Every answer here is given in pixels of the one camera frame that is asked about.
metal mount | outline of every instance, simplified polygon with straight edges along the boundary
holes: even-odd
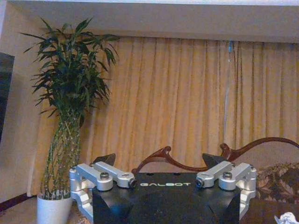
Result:
[[[240,219],[249,208],[249,201],[256,196],[256,169],[246,163],[234,167],[230,162],[223,161],[205,172],[196,175],[196,185],[199,188],[214,186],[219,179],[219,187],[223,190],[234,190],[236,186],[241,189]]]
[[[71,198],[75,199],[80,212],[93,223],[92,199],[85,189],[95,186],[99,191],[108,191],[113,187],[113,181],[121,188],[134,188],[135,176],[130,172],[123,172],[104,162],[97,162],[92,167],[79,164],[70,169]]]

ceiling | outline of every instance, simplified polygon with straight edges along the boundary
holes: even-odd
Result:
[[[299,0],[9,0],[31,20],[59,28],[93,17],[96,33],[299,42]]]

floor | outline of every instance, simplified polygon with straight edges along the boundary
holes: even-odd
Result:
[[[67,224],[86,223],[76,206],[73,203]],[[36,197],[1,212],[0,224],[36,224]]]

floral fabric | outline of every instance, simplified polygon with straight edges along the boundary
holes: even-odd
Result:
[[[257,172],[256,198],[299,204],[299,162],[260,169]]]

logo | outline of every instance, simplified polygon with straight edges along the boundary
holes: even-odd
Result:
[[[159,183],[140,183],[142,187],[182,187],[182,186],[189,186],[191,183],[166,183],[166,184],[159,184]]]

